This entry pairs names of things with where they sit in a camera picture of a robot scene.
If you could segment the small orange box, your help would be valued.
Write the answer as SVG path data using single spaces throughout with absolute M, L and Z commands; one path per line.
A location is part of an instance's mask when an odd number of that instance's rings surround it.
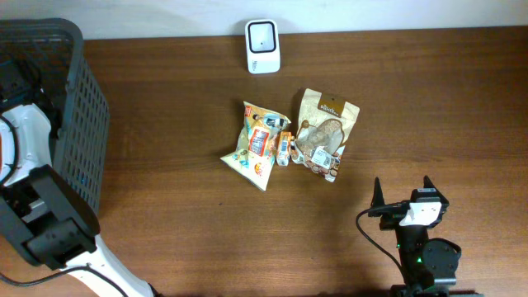
M 276 152 L 276 162 L 279 166 L 286 167 L 290 162 L 290 145 L 292 134 L 289 131 L 281 131 Z

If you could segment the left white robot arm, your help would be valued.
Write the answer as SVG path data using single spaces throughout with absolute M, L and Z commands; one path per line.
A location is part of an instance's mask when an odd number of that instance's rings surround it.
M 99 296 L 156 296 L 101 238 L 99 221 L 83 198 L 53 169 L 50 143 L 62 115 L 27 59 L 1 59 L 1 235 L 33 266 L 52 274 L 19 281 L 31 287 L 71 275 Z

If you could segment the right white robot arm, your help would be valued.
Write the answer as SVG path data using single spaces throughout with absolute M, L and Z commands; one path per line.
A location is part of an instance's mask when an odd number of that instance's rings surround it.
M 429 177 L 423 178 L 423 187 L 413 190 L 408 200 L 393 204 L 384 201 L 380 180 L 375 179 L 367 214 L 380 218 L 380 230 L 395 232 L 396 263 L 403 277 L 401 285 L 391 286 L 392 296 L 447 296 L 456 284 L 461 247 L 428 234 L 442 221 L 449 205 Z

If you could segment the beige snack pouch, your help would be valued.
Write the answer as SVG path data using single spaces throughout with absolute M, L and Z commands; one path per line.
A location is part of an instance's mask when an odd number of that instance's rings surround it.
M 291 142 L 291 160 L 334 182 L 359 114 L 360 108 L 342 97 L 306 88 Z

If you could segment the yellow wet wipes pack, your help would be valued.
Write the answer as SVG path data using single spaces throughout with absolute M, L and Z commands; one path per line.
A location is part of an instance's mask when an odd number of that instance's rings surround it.
M 281 132 L 286 131 L 290 119 L 245 101 L 243 128 L 234 152 L 220 160 L 265 191 L 271 170 L 276 162 L 277 144 Z

